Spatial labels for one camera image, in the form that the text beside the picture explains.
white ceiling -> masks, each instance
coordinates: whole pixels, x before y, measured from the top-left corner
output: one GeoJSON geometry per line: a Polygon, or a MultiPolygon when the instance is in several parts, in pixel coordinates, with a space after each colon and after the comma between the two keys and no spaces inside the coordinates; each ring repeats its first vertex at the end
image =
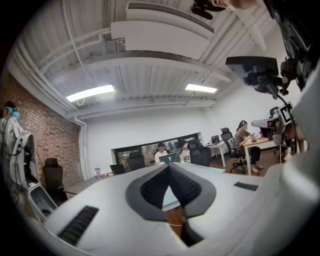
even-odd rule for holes
{"type": "MultiPolygon", "coordinates": [[[[127,2],[55,0],[47,4],[22,33],[15,51],[16,61],[19,60],[17,62],[24,67],[35,86],[41,87],[44,94],[53,96],[55,102],[61,105],[70,117],[70,112],[81,113],[79,110],[84,109],[92,109],[93,112],[97,106],[114,100],[162,97],[166,100],[177,97],[214,100],[235,79],[225,65],[226,58],[247,55],[260,47],[237,13],[225,10],[212,12],[212,20],[195,16],[214,28],[211,43],[200,59],[161,52],[126,52],[125,46],[113,42],[110,34],[103,34],[101,42],[77,50],[83,68],[71,44],[64,9],[73,39],[92,33],[91,37],[75,42],[76,47],[81,47],[98,40],[96,31],[109,28],[111,22],[125,21],[127,2]],[[21,58],[33,65],[23,65],[21,58]],[[217,78],[212,70],[229,77],[231,82],[217,78]],[[185,91],[188,83],[214,87],[218,91],[215,94],[194,95],[193,92],[185,91]],[[113,84],[115,93],[86,98],[82,106],[64,99],[71,94],[104,84],[113,84]]],[[[140,2],[167,5],[192,14],[192,0],[140,2]]],[[[249,22],[250,26],[257,24],[264,39],[272,35],[276,23],[270,18],[265,7],[255,7],[247,13],[252,16],[246,22],[249,22]]]]}

black pants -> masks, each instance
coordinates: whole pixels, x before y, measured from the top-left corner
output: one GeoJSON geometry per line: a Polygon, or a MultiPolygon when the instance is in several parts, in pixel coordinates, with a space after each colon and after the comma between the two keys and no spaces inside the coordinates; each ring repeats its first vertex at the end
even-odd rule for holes
{"type": "MultiPolygon", "coordinates": [[[[241,148],[238,152],[245,152],[244,148],[241,148]]],[[[255,165],[256,161],[260,160],[261,149],[257,146],[249,147],[249,154],[251,156],[251,164],[255,165]]]]}

red brick wall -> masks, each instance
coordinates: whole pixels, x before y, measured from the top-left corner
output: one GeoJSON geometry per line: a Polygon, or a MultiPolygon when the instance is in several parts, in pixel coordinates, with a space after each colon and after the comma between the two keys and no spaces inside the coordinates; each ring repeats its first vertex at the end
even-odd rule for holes
{"type": "MultiPolygon", "coordinates": [[[[80,182],[83,179],[79,155],[80,127],[41,103],[9,72],[4,74],[0,86],[0,108],[7,101],[16,104],[20,113],[18,122],[33,134],[42,165],[47,158],[57,158],[63,167],[64,187],[80,182]]],[[[37,164],[40,178],[42,165],[39,159],[37,164]]]]}

window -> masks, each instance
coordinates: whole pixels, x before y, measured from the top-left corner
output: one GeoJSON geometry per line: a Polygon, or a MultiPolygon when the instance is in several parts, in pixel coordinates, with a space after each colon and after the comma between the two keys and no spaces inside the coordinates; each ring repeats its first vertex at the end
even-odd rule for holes
{"type": "Polygon", "coordinates": [[[158,149],[158,143],[160,142],[164,143],[165,149],[170,153],[175,153],[175,152],[181,153],[180,141],[182,140],[191,141],[191,140],[198,140],[198,139],[199,139],[198,133],[194,133],[194,134],[177,137],[177,138],[171,138],[163,141],[155,141],[148,144],[115,148],[114,149],[115,161],[117,165],[123,165],[126,171],[130,170],[130,167],[127,161],[130,153],[140,151],[141,155],[144,157],[145,166],[146,167],[151,166],[153,164],[153,161],[155,160],[155,154],[158,149]]]}

person's hand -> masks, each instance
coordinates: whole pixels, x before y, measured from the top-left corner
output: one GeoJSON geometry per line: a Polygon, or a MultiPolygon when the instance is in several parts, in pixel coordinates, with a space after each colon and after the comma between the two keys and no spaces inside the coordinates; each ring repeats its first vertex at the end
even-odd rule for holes
{"type": "Polygon", "coordinates": [[[230,11],[246,10],[250,7],[263,4],[262,0],[212,0],[214,6],[223,7],[230,11]]]}

